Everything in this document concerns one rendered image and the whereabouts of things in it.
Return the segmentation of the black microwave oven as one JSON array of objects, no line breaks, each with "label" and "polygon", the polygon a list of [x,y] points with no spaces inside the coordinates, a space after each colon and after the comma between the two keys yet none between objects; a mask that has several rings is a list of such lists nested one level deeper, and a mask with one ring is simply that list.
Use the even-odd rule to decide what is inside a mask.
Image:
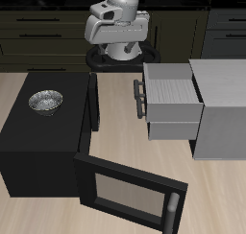
[{"label": "black microwave oven", "polygon": [[[56,90],[62,103],[54,115],[28,105],[38,91]],[[0,174],[12,197],[79,196],[73,157],[87,153],[99,129],[97,77],[89,73],[30,73],[0,131]]]}]

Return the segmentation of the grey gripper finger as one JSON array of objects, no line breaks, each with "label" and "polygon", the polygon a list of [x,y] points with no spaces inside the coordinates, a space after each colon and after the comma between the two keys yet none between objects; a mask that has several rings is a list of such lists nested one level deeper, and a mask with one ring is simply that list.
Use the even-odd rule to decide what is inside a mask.
[{"label": "grey gripper finger", "polygon": [[104,55],[106,53],[107,46],[108,46],[107,43],[99,44],[98,45],[98,54],[99,55]]},{"label": "grey gripper finger", "polygon": [[125,46],[125,53],[131,53],[132,49],[135,47],[136,42],[129,42],[126,46]]}]

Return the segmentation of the black microwave door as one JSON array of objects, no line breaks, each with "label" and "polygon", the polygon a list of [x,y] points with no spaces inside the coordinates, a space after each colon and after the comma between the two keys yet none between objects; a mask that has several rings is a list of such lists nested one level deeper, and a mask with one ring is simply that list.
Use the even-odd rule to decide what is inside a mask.
[{"label": "black microwave door", "polygon": [[80,204],[162,233],[167,202],[180,196],[172,234],[178,234],[188,185],[98,157],[74,156]]}]

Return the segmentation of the dark kitchen cupboards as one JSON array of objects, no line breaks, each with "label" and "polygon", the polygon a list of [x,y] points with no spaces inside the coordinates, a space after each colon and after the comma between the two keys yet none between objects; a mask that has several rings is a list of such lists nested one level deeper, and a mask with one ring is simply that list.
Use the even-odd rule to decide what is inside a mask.
[{"label": "dark kitchen cupboards", "polygon": [[[58,22],[16,21],[17,18],[58,18]],[[27,72],[27,68],[65,68],[87,71],[85,40],[88,11],[1,11],[0,72]],[[206,11],[151,11],[148,40],[163,62],[186,63],[201,56],[208,19]],[[21,34],[61,37],[19,37]]]}]

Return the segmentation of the flat black base plate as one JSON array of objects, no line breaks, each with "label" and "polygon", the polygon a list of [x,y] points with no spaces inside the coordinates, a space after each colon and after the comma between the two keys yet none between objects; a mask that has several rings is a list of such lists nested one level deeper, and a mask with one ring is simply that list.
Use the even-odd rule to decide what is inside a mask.
[{"label": "flat black base plate", "polygon": [[116,60],[108,55],[100,55],[99,47],[94,46],[86,53],[86,64],[92,72],[137,73],[143,71],[143,63],[160,63],[160,53],[148,40],[139,43],[141,55],[131,60]]}]

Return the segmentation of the grey kitchen cupboard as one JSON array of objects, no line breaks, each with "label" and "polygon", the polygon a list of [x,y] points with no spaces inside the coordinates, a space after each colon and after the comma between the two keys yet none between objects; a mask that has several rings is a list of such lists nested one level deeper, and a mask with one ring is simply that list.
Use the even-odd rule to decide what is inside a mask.
[{"label": "grey kitchen cupboard", "polygon": [[209,12],[201,54],[202,59],[246,59],[246,22],[230,22],[229,18],[246,18],[246,9],[214,9]]}]

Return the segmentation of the grey speckled bowl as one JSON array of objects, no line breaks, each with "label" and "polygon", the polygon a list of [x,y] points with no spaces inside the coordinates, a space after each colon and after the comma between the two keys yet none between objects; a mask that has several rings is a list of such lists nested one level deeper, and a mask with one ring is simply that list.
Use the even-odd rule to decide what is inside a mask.
[{"label": "grey speckled bowl", "polygon": [[52,116],[61,107],[63,96],[55,90],[43,90],[35,93],[28,101],[29,108],[42,116]]}]

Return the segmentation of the white cabinet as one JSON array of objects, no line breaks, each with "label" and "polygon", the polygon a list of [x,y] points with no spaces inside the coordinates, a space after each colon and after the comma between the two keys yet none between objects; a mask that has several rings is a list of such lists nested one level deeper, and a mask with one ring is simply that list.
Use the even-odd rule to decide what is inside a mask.
[{"label": "white cabinet", "polygon": [[246,59],[191,59],[204,108],[196,160],[246,160]]}]

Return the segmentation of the white cabinet drawer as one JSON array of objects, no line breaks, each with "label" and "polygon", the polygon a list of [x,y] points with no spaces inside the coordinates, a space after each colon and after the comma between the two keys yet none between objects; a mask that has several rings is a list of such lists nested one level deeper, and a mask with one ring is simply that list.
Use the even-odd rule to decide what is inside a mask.
[{"label": "white cabinet drawer", "polygon": [[197,136],[198,122],[150,122],[150,140],[194,140]]},{"label": "white cabinet drawer", "polygon": [[199,101],[188,63],[144,63],[147,122],[199,122]]}]

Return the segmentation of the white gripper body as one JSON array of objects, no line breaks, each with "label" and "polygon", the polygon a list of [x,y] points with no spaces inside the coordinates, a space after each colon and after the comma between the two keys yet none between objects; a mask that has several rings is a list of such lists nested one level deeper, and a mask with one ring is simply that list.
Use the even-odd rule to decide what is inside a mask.
[{"label": "white gripper body", "polygon": [[85,39],[90,44],[144,41],[148,34],[150,15],[138,11],[135,21],[128,26],[116,25],[113,20],[100,20],[91,15],[86,22]]}]

